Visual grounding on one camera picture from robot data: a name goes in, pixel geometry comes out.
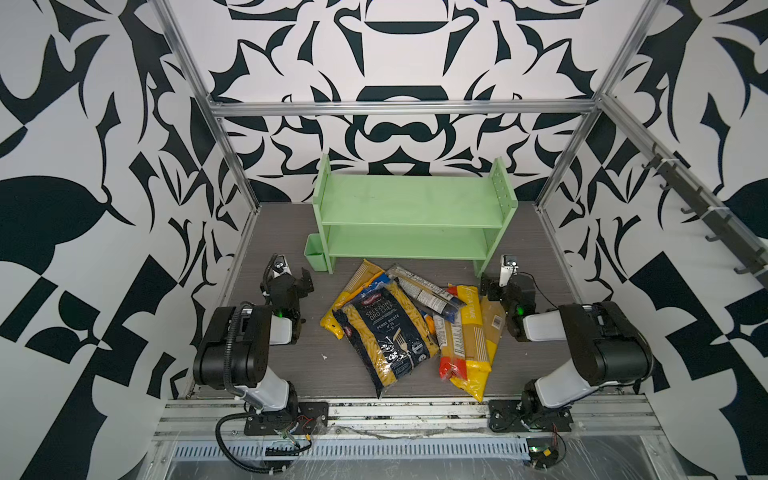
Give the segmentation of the brown cardboard pasta box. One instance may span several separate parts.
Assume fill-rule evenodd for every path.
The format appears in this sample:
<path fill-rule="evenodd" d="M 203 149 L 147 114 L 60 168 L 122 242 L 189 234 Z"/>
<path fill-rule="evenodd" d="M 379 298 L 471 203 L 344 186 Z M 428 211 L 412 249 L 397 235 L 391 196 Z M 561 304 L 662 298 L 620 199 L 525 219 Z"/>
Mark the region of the brown cardboard pasta box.
<path fill-rule="evenodd" d="M 492 301 L 488 296 L 481 298 L 480 305 L 488 359 L 490 364 L 493 364 L 498 344 L 505 329 L 506 312 L 499 301 Z"/>

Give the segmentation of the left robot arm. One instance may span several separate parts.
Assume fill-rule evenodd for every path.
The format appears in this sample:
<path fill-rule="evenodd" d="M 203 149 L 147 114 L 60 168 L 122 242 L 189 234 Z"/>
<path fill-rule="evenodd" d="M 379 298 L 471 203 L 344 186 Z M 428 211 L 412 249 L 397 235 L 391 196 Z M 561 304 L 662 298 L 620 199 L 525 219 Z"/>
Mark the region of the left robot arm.
<path fill-rule="evenodd" d="M 214 311 L 193 361 L 200 386 L 225 391 L 258 412 L 286 409 L 295 390 L 268 365 L 272 346 L 295 344 L 305 319 L 300 300 L 314 291 L 311 274 L 288 267 L 267 269 L 265 303 L 243 302 Z"/>

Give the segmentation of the red spaghetti pack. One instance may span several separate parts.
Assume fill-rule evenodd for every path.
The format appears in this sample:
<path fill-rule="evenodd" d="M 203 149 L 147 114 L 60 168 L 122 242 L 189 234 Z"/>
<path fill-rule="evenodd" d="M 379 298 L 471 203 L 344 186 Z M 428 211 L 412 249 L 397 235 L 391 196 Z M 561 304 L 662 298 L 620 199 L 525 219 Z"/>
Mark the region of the red spaghetti pack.
<path fill-rule="evenodd" d="M 466 380 L 467 365 L 463 349 L 462 326 L 435 314 L 435 334 L 440 349 L 439 376 L 442 380 L 452 378 Z"/>

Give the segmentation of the yellow spaghetti bag left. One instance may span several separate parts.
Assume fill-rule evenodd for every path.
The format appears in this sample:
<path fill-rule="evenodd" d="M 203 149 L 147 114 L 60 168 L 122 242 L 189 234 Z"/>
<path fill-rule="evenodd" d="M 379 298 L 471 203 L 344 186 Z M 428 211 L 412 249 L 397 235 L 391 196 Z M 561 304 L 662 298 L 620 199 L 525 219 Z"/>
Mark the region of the yellow spaghetti bag left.
<path fill-rule="evenodd" d="M 334 312 L 341 309 L 349 300 L 357 296 L 362 290 L 370 286 L 374 280 L 380 277 L 384 270 L 378 265 L 364 259 L 355 271 L 352 278 L 338 295 L 331 308 L 320 320 L 320 325 L 332 333 L 337 339 L 344 337 L 344 331 L 336 320 Z"/>

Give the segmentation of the aluminium frame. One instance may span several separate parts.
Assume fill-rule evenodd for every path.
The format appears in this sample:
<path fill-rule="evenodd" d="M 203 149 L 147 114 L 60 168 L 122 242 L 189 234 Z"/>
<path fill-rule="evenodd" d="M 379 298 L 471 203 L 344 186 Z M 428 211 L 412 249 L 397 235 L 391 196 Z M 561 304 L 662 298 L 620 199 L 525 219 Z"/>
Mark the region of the aluminium frame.
<path fill-rule="evenodd" d="M 194 58 L 186 42 L 179 22 L 167 1 L 154 1 L 151 6 L 158 19 L 162 32 L 172 52 L 177 56 L 183 74 L 187 78 L 193 96 L 197 101 L 203 118 L 213 138 L 223 153 L 231 169 L 236 184 L 244 189 L 247 202 L 253 212 L 260 209 L 260 203 L 253 193 L 242 163 L 234 151 L 220 121 L 227 117 L 256 116 L 346 116 L 346 115 L 428 115 L 428 114 L 506 114 L 506 113 L 573 113 L 581 116 L 562 159 L 547 181 L 537 203 L 545 206 L 568 166 L 572 164 L 576 151 L 584 144 L 588 133 L 600 115 L 608 116 L 615 125 L 639 148 L 640 152 L 651 158 L 654 142 L 669 154 L 673 152 L 651 131 L 641 124 L 630 109 L 612 94 L 618 84 L 619 76 L 628 66 L 631 57 L 638 53 L 640 45 L 647 37 L 651 24 L 660 15 L 661 1 L 647 1 L 633 21 L 618 55 L 610 65 L 604 82 L 589 99 L 533 99 L 533 100 L 402 100 L 402 101 L 343 101 L 343 102 L 256 102 L 221 104 L 213 102 L 206 90 Z"/>

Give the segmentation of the yellow Pastatime spaghetti bag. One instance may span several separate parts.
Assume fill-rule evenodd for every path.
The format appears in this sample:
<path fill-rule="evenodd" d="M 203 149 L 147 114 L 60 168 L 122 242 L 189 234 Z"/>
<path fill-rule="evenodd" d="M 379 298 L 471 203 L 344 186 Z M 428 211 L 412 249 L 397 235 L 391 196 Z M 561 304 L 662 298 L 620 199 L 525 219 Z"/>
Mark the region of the yellow Pastatime spaghetti bag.
<path fill-rule="evenodd" d="M 493 365 L 488 359 L 483 329 L 480 305 L 483 296 L 480 296 L 478 288 L 474 286 L 458 285 L 455 290 L 457 296 L 466 303 L 460 313 L 467 379 L 452 378 L 450 382 L 471 395 L 476 401 L 482 402 Z"/>

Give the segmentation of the green two-tier shelf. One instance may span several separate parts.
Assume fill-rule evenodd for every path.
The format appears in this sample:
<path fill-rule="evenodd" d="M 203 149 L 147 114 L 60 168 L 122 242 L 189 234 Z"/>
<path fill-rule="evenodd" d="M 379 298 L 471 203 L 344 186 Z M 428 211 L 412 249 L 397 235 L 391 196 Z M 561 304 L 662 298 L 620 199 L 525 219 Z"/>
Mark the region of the green two-tier shelf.
<path fill-rule="evenodd" d="M 340 258 L 469 261 L 481 276 L 519 205 L 502 159 L 481 177 L 333 172 L 322 157 L 311 197 L 322 269 Z"/>

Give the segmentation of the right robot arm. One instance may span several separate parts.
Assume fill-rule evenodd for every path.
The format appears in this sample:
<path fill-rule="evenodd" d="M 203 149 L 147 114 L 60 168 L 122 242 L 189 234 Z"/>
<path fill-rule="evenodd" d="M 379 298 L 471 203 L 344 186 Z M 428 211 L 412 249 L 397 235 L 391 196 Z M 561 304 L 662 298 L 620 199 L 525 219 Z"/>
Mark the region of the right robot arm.
<path fill-rule="evenodd" d="M 510 334 L 522 342 L 564 341 L 570 359 L 528 382 L 512 419 L 528 429 L 564 416 L 571 405 L 603 387 L 624 387 L 650 376 L 648 341 L 612 301 L 570 303 L 537 313 L 532 297 L 511 279 L 481 277 L 480 291 L 498 301 Z"/>

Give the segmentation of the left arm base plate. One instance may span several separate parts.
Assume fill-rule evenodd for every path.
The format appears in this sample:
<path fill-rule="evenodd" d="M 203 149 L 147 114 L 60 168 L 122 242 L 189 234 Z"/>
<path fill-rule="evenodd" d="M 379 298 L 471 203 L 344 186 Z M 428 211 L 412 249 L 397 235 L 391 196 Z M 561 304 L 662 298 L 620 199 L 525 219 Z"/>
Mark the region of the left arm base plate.
<path fill-rule="evenodd" d="M 308 435 L 327 424 L 328 402 L 289 403 L 279 411 L 264 411 L 247 417 L 246 436 L 266 436 L 287 431 L 291 434 Z"/>

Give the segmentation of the wall hook rail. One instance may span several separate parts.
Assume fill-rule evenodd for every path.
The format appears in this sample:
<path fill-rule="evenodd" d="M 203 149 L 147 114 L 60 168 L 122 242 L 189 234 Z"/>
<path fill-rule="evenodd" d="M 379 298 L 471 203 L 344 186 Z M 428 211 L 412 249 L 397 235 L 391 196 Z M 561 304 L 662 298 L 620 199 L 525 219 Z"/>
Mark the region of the wall hook rail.
<path fill-rule="evenodd" d="M 665 152 L 658 143 L 651 147 L 651 158 L 643 166 L 662 179 L 663 204 L 668 192 L 684 203 L 683 215 L 703 222 L 710 234 L 705 239 L 721 243 L 739 261 L 734 273 L 753 277 L 767 289 L 767 245 L 737 216 L 736 212 L 706 187 L 690 169 L 674 155 Z"/>

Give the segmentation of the small electronics board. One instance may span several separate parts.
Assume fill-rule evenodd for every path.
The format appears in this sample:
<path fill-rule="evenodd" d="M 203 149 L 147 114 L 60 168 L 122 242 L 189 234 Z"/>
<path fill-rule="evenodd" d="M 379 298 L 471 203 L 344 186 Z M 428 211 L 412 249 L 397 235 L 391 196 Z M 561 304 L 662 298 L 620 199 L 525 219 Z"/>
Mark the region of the small electronics board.
<path fill-rule="evenodd" d="M 567 454 L 567 443 L 559 436 L 527 440 L 527 465 L 535 470 L 549 470 L 560 464 Z"/>

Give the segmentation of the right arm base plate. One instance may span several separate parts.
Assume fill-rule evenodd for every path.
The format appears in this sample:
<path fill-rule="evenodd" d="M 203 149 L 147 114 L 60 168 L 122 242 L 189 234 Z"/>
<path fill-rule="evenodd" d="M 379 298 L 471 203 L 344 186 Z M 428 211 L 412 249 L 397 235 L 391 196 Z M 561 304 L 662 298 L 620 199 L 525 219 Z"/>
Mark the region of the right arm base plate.
<path fill-rule="evenodd" d="M 488 428 L 495 433 L 571 432 L 573 419 L 570 407 L 550 409 L 522 400 L 491 400 L 488 402 Z"/>

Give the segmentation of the blue orange pasta bag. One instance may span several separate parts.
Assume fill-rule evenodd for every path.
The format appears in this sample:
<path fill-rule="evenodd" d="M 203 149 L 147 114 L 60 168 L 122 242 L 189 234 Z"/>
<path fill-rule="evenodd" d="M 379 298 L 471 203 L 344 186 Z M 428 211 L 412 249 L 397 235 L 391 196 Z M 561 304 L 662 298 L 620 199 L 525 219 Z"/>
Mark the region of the blue orange pasta bag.
<path fill-rule="evenodd" d="M 381 272 L 375 278 L 372 278 L 367 284 L 361 286 L 350 294 L 349 301 L 353 301 L 355 298 L 366 296 L 376 289 L 383 287 L 391 282 L 390 277 L 386 272 Z"/>

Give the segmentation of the black penne pasta bag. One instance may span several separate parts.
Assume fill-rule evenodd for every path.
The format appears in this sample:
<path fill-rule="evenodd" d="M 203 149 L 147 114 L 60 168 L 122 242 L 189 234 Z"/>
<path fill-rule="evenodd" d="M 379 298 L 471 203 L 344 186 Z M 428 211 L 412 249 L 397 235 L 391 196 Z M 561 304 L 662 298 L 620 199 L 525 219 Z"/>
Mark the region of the black penne pasta bag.
<path fill-rule="evenodd" d="M 439 354 L 421 312 L 392 279 L 348 301 L 334 316 L 370 375 L 377 397 Z"/>

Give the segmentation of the small green bin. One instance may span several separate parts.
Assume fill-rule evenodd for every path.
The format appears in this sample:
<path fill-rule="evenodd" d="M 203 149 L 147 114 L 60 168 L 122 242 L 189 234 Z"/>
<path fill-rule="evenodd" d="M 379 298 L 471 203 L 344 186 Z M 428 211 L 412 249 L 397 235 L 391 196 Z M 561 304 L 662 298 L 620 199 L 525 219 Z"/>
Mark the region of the small green bin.
<path fill-rule="evenodd" d="M 328 271 L 322 238 L 319 233 L 311 233 L 308 235 L 304 248 L 304 256 L 315 272 Z"/>

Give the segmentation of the grey blue spaghetti pack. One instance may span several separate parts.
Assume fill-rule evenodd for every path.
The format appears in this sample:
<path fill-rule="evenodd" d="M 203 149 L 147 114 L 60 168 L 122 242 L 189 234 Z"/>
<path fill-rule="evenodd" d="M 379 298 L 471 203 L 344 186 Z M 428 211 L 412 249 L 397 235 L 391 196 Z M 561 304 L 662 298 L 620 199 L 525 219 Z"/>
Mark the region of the grey blue spaghetti pack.
<path fill-rule="evenodd" d="M 466 306 L 457 295 L 395 264 L 385 271 L 399 287 L 418 305 L 453 323 L 456 315 Z"/>

